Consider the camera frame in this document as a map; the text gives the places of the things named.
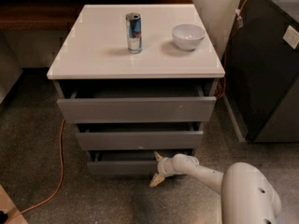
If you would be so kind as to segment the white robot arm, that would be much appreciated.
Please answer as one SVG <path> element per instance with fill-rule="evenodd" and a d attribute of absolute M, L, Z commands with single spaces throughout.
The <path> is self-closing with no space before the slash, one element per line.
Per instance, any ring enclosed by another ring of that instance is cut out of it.
<path fill-rule="evenodd" d="M 222 224 L 277 224 L 281 212 L 278 193 L 256 167 L 237 162 L 224 173 L 202 166 L 193 156 L 177 154 L 172 158 L 154 152 L 157 173 L 153 188 L 173 175 L 189 175 L 221 196 Z"/>

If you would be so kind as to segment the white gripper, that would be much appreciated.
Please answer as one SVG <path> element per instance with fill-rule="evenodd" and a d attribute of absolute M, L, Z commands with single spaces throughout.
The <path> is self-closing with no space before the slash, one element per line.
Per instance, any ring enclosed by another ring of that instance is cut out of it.
<path fill-rule="evenodd" d="M 155 188 L 159 184 L 164 182 L 165 177 L 169 177 L 175 174 L 171 158 L 164 158 L 157 151 L 154 151 L 154 157 L 158 162 L 157 169 L 159 174 L 155 174 L 149 182 L 149 186 L 151 188 Z"/>

